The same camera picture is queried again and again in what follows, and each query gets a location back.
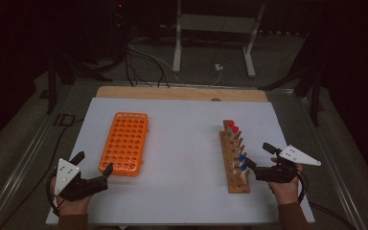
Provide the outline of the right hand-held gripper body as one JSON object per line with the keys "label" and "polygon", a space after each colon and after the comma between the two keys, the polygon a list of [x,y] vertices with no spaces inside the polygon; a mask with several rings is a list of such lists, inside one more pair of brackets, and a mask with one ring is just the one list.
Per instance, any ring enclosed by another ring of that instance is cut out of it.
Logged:
{"label": "right hand-held gripper body", "polygon": [[320,166],[321,162],[305,154],[296,147],[289,145],[281,149],[279,154],[275,154],[277,163],[271,167],[256,167],[254,174],[257,180],[289,183],[297,174],[296,165]]}

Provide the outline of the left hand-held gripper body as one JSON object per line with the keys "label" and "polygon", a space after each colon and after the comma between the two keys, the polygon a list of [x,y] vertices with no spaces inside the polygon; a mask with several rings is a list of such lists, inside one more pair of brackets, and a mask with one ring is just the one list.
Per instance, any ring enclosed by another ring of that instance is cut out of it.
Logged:
{"label": "left hand-held gripper body", "polygon": [[57,165],[56,185],[54,194],[69,201],[76,201],[87,196],[92,196],[108,189],[108,177],[103,174],[91,178],[81,178],[81,170],[78,165],[60,158]]}

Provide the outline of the wooden tube rack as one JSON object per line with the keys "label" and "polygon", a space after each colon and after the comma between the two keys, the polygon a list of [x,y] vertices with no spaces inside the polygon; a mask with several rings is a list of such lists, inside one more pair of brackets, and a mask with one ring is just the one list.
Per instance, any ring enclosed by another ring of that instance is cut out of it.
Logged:
{"label": "wooden tube rack", "polygon": [[250,186],[248,183],[247,177],[242,179],[240,177],[240,166],[239,164],[239,156],[243,154],[247,155],[244,152],[244,144],[242,143],[242,132],[235,135],[231,130],[229,130],[227,122],[229,120],[224,120],[223,130],[219,132],[219,139],[221,144],[222,156],[223,156],[223,164],[226,174],[226,181],[228,192],[230,194],[249,194]]}

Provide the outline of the orange plastic tube rack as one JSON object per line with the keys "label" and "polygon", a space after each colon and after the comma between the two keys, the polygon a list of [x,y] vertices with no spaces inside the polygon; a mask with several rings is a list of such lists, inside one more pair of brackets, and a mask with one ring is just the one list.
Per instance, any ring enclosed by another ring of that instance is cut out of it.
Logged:
{"label": "orange plastic tube rack", "polygon": [[145,113],[117,112],[104,144],[98,169],[112,164],[112,175],[137,176],[143,164],[149,117]]}

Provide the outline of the person's right hand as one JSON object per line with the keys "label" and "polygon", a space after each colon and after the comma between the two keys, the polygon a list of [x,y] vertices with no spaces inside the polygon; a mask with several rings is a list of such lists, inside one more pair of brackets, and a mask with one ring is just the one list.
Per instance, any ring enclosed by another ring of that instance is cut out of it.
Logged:
{"label": "person's right hand", "polygon": [[295,176],[289,183],[268,182],[268,187],[274,194],[279,205],[299,202],[299,178]]}

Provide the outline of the person's left hand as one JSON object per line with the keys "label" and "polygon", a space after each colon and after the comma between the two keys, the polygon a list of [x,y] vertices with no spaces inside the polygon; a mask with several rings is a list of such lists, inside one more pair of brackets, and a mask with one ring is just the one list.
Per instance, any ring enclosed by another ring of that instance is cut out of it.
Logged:
{"label": "person's left hand", "polygon": [[76,201],[69,201],[56,196],[57,209],[61,216],[87,215],[91,196]]}

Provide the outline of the black tripod stand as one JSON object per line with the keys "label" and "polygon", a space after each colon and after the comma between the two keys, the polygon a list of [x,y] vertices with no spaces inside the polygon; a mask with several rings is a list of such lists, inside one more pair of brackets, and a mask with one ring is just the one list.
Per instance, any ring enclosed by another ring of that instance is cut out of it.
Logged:
{"label": "black tripod stand", "polygon": [[48,74],[48,89],[46,96],[48,98],[47,114],[51,114],[57,103],[57,77],[65,84],[73,84],[76,80],[72,69],[82,71],[88,77],[96,81],[109,82],[110,79],[100,75],[94,70],[88,68],[79,61],[76,61],[64,53],[49,53],[47,56],[47,74]]}
{"label": "black tripod stand", "polygon": [[293,90],[294,95],[303,98],[310,94],[310,119],[318,127],[319,96],[323,68],[324,61],[322,60],[321,52],[316,51],[312,46],[312,39],[308,34],[287,75],[268,85],[260,86],[259,89],[272,91],[279,86],[298,79],[299,81]]}

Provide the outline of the white table mat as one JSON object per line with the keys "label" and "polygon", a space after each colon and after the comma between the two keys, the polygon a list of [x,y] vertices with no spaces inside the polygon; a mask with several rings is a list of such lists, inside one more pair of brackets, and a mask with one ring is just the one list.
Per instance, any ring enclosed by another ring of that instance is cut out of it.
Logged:
{"label": "white table mat", "polygon": [[93,196],[89,221],[95,225],[269,224],[278,220],[277,202],[266,183],[251,179],[245,195],[229,193],[219,133],[229,119],[241,130],[244,150],[260,166],[270,163],[262,146],[283,149],[286,141],[270,103],[173,100],[92,100],[74,152],[85,178],[98,165],[114,115],[149,117],[143,164],[133,177],[111,176],[106,191]]}

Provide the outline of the grey metal stand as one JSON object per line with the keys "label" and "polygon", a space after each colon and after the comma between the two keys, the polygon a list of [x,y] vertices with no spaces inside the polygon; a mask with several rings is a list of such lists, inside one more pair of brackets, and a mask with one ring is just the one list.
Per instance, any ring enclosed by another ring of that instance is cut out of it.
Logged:
{"label": "grey metal stand", "polygon": [[252,17],[223,16],[211,14],[194,14],[182,11],[182,1],[177,0],[176,24],[175,24],[175,48],[172,61],[172,71],[180,72],[182,42],[181,33],[183,31],[196,32],[223,32],[234,34],[249,34],[248,43],[242,47],[242,54],[247,76],[256,77],[251,51],[255,43],[261,20],[265,11],[265,4],[258,5],[257,12]]}

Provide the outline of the dark equipment rack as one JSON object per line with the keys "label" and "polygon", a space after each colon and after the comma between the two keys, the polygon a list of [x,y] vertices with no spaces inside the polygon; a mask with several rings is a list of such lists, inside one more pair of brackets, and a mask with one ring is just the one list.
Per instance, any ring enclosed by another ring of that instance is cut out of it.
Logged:
{"label": "dark equipment rack", "polygon": [[106,56],[115,63],[124,58],[130,33],[129,4],[127,0],[108,0],[110,38]]}

